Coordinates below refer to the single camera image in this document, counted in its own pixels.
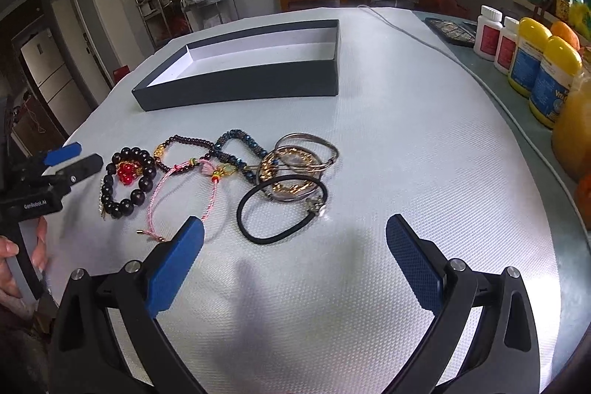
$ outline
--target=yellow bottle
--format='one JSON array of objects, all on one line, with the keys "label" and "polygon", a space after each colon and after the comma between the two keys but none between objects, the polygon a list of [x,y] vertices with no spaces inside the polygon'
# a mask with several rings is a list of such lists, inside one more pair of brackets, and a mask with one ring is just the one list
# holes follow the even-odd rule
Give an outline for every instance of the yellow bottle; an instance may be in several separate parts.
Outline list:
[{"label": "yellow bottle", "polygon": [[509,68],[509,84],[519,94],[530,97],[540,62],[551,32],[539,22],[524,17],[519,22],[517,47]]},{"label": "yellow bottle", "polygon": [[575,181],[591,174],[591,50],[583,54],[583,71],[575,77],[552,132],[552,150]]},{"label": "yellow bottle", "polygon": [[546,127],[554,127],[574,77],[582,67],[581,57],[568,42],[558,36],[549,39],[530,95],[530,109]]}]

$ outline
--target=blue gripper pad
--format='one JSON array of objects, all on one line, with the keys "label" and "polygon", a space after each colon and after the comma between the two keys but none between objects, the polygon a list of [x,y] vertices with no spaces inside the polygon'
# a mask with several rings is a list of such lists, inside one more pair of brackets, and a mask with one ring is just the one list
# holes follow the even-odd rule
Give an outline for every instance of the blue gripper pad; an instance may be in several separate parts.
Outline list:
[{"label": "blue gripper pad", "polygon": [[393,215],[386,224],[386,242],[423,309],[436,316],[443,303],[443,279],[420,247],[421,240],[404,217]]},{"label": "blue gripper pad", "polygon": [[166,311],[181,288],[189,269],[193,266],[199,251],[203,247],[205,229],[200,219],[191,216],[177,234],[176,243],[170,248],[160,267],[148,281],[146,308],[156,317]]},{"label": "blue gripper pad", "polygon": [[82,146],[78,142],[73,142],[61,149],[51,150],[47,153],[43,164],[48,167],[57,166],[68,159],[75,158],[82,153]]}]

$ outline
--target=bracelet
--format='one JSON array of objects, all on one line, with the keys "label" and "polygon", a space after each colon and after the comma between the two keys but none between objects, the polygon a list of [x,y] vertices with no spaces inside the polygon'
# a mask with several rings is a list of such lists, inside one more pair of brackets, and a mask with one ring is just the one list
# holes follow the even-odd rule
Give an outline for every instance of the bracelet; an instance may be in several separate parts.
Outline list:
[{"label": "bracelet", "polygon": [[[110,214],[113,219],[120,219],[123,215],[131,215],[134,205],[142,205],[146,200],[146,192],[152,190],[152,179],[156,177],[154,158],[147,150],[139,147],[129,149],[124,147],[121,152],[116,152],[111,157],[111,162],[106,165],[107,174],[100,184],[101,214]],[[113,175],[117,174],[120,182],[128,186],[134,179],[140,178],[139,189],[131,191],[129,198],[121,202],[113,201]]]},{"label": "bracelet", "polygon": [[[165,140],[162,144],[158,144],[156,149],[154,149],[154,162],[156,166],[164,173],[167,173],[171,168],[169,168],[164,162],[162,162],[162,158],[164,157],[164,150],[170,146],[173,142],[178,142],[179,144],[187,144],[189,146],[199,146],[205,147],[208,150],[213,149],[213,142],[208,141],[206,139],[199,139],[198,137],[182,137],[178,134],[169,137]],[[203,156],[201,159],[209,159],[210,156],[207,154]],[[191,169],[195,168],[195,164],[187,164],[183,163],[184,167],[179,170],[175,170],[174,174],[182,174],[183,172],[190,171]]]},{"label": "bracelet", "polygon": [[[306,204],[308,205],[308,215],[304,217],[299,223],[294,225],[293,227],[289,228],[286,231],[283,231],[280,234],[271,237],[254,237],[249,234],[242,223],[242,211],[246,202],[254,196],[258,191],[263,190],[264,188],[276,184],[277,182],[283,181],[306,181],[312,182],[316,184],[320,189],[322,189],[322,197],[321,198],[308,198],[306,199]],[[236,210],[236,222],[238,223],[238,229],[244,237],[246,237],[250,242],[255,244],[265,245],[265,244],[273,244],[278,242],[282,239],[285,239],[287,236],[292,235],[294,232],[298,232],[304,226],[306,226],[314,217],[321,216],[324,214],[324,208],[326,206],[326,201],[328,200],[329,193],[328,189],[324,185],[321,180],[316,179],[310,176],[304,176],[302,174],[290,174],[288,176],[279,176],[273,179],[269,179],[268,181],[261,182],[259,185],[254,186],[250,191],[246,193],[246,195],[240,200],[238,203],[238,209]]]},{"label": "bracelet", "polygon": [[281,147],[281,143],[283,141],[286,141],[289,139],[307,140],[307,141],[313,142],[315,144],[320,144],[321,146],[328,147],[332,151],[332,157],[328,161],[321,163],[321,164],[316,164],[316,165],[311,165],[311,166],[306,166],[306,167],[301,167],[301,166],[298,166],[295,164],[290,164],[289,162],[283,161],[283,159],[282,159],[283,164],[290,167],[295,172],[303,172],[306,174],[309,174],[312,172],[324,172],[329,167],[331,167],[337,161],[337,159],[339,159],[339,149],[337,149],[334,144],[331,144],[330,142],[328,142],[326,139],[323,139],[322,137],[315,136],[314,134],[307,134],[305,132],[294,132],[293,134],[288,134],[288,135],[283,136],[275,144],[274,150],[277,152],[277,150]]},{"label": "bracelet", "polygon": [[224,147],[226,142],[228,142],[230,139],[241,140],[244,144],[246,144],[246,147],[248,147],[250,151],[252,151],[252,153],[259,159],[263,159],[268,154],[268,152],[259,146],[259,144],[257,144],[252,137],[246,134],[246,132],[241,129],[231,129],[218,138],[216,143],[213,145],[212,150],[206,154],[206,156],[209,156],[207,159],[213,156],[218,158],[221,162],[233,165],[243,174],[248,182],[254,184],[256,181],[256,173],[254,170],[256,168],[248,166],[242,159],[222,151],[222,147]]},{"label": "bracelet", "polygon": [[[320,163],[320,158],[311,150],[300,146],[282,146],[277,151],[273,151],[267,154],[261,161],[259,168],[256,173],[256,183],[268,181],[269,179],[277,176],[279,171],[290,170],[289,167],[281,167],[279,160],[283,160],[283,156],[289,158],[298,159],[299,162],[294,162],[294,165],[298,167],[307,167],[312,165],[314,162]],[[322,172],[314,173],[314,177],[320,179]],[[313,182],[304,182],[302,184],[285,185],[279,182],[271,186],[271,191],[267,192],[263,190],[265,195],[278,202],[294,202],[300,201],[305,197],[308,197],[312,192],[317,190],[318,186]]]},{"label": "bracelet", "polygon": [[201,174],[211,177],[211,180],[212,180],[212,193],[211,193],[211,196],[209,196],[209,203],[208,203],[207,208],[205,209],[205,213],[201,217],[202,222],[205,222],[205,220],[209,217],[209,214],[211,214],[212,209],[213,209],[213,205],[216,202],[216,193],[218,191],[218,182],[220,181],[220,179],[222,177],[229,176],[230,174],[233,174],[236,171],[236,168],[233,166],[230,166],[228,164],[220,164],[219,166],[215,167],[207,159],[192,158],[192,159],[189,159],[187,162],[183,162],[182,164],[175,165],[173,168],[170,168],[164,176],[162,176],[162,178],[160,179],[160,181],[156,185],[156,188],[154,190],[154,193],[152,194],[152,198],[150,199],[150,203],[148,205],[148,215],[147,215],[148,229],[139,229],[139,230],[137,230],[138,234],[145,234],[145,235],[150,236],[151,238],[155,239],[158,242],[166,242],[166,238],[156,234],[156,230],[154,229],[153,216],[154,216],[154,207],[156,204],[156,197],[158,196],[158,193],[159,193],[160,189],[162,188],[164,182],[170,176],[172,176],[173,174],[178,174],[179,172],[186,172],[185,168],[187,168],[187,167],[189,167],[191,170],[197,166],[202,166],[201,167]]}]

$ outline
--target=blue label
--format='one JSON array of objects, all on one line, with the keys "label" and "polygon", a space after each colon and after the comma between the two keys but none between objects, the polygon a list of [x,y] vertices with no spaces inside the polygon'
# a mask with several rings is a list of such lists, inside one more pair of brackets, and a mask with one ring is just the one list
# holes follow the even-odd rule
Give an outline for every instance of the blue label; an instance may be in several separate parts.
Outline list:
[{"label": "blue label", "polygon": [[556,121],[562,105],[568,96],[569,89],[554,79],[548,72],[541,67],[536,85],[531,91],[530,101],[551,121]]},{"label": "blue label", "polygon": [[517,48],[515,62],[510,77],[522,88],[531,91],[536,83],[536,77],[540,71],[540,61],[527,54],[522,48]]}]

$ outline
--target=beaded bracelet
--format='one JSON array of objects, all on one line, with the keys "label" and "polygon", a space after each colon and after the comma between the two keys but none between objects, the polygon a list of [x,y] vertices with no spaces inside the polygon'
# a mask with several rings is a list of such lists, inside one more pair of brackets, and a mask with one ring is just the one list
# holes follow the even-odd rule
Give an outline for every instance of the beaded bracelet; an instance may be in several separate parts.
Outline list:
[{"label": "beaded bracelet", "polygon": [[255,184],[256,174],[254,170],[256,167],[250,167],[242,159],[222,151],[222,147],[224,147],[226,142],[228,142],[230,139],[241,140],[259,159],[263,159],[268,154],[268,152],[259,146],[259,144],[257,144],[252,137],[246,134],[246,132],[241,129],[231,129],[218,138],[213,148],[205,155],[205,158],[210,159],[213,156],[218,158],[221,162],[231,164],[243,174],[248,182]]},{"label": "beaded bracelet", "polygon": [[162,176],[154,193],[152,194],[152,198],[150,199],[150,203],[148,205],[148,229],[139,229],[137,231],[138,234],[145,234],[150,236],[151,238],[155,239],[158,242],[166,242],[166,238],[159,236],[156,234],[156,230],[154,229],[154,222],[153,222],[153,215],[154,215],[154,207],[156,204],[156,198],[158,197],[158,193],[162,186],[164,185],[165,181],[172,175],[178,174],[179,172],[185,172],[184,169],[189,167],[190,170],[194,169],[197,166],[201,167],[201,174],[211,177],[212,180],[212,193],[209,196],[209,203],[207,208],[205,209],[205,213],[202,215],[201,220],[205,222],[205,220],[211,214],[213,205],[216,201],[216,193],[218,191],[218,182],[224,176],[228,176],[233,174],[236,171],[236,168],[228,165],[228,164],[220,164],[219,166],[215,167],[211,162],[207,159],[189,159],[187,162],[183,162],[182,164],[175,165],[172,168],[169,168],[168,172]]},{"label": "beaded bracelet", "polygon": [[[111,157],[111,162],[106,165],[107,174],[104,176],[100,186],[101,214],[110,214],[113,219],[120,219],[123,215],[131,215],[134,212],[134,205],[142,205],[146,200],[146,192],[152,190],[152,179],[156,177],[154,158],[147,150],[134,147],[124,147],[121,152],[116,152]],[[129,198],[121,202],[113,201],[113,175],[119,176],[120,182],[128,186],[134,179],[140,178],[139,189],[131,191]]]},{"label": "beaded bracelet", "polygon": [[[211,151],[213,149],[213,142],[208,141],[206,139],[199,139],[198,137],[183,137],[183,136],[179,136],[178,134],[175,134],[174,136],[170,136],[162,144],[158,144],[158,146],[156,146],[156,149],[154,149],[154,162],[156,163],[156,166],[164,173],[167,173],[170,170],[170,168],[164,162],[162,162],[162,158],[164,157],[164,150],[168,146],[170,146],[170,144],[172,144],[173,142],[178,142],[179,144],[186,144],[188,146],[205,147],[209,151]],[[210,156],[208,157],[208,155],[206,154],[201,159],[208,159],[209,160],[209,158],[210,158]],[[182,174],[183,172],[190,171],[197,166],[197,164],[196,165],[191,165],[191,164],[187,165],[186,163],[184,163],[184,164],[185,164],[184,168],[182,168],[182,170],[175,171],[174,174]]]}]

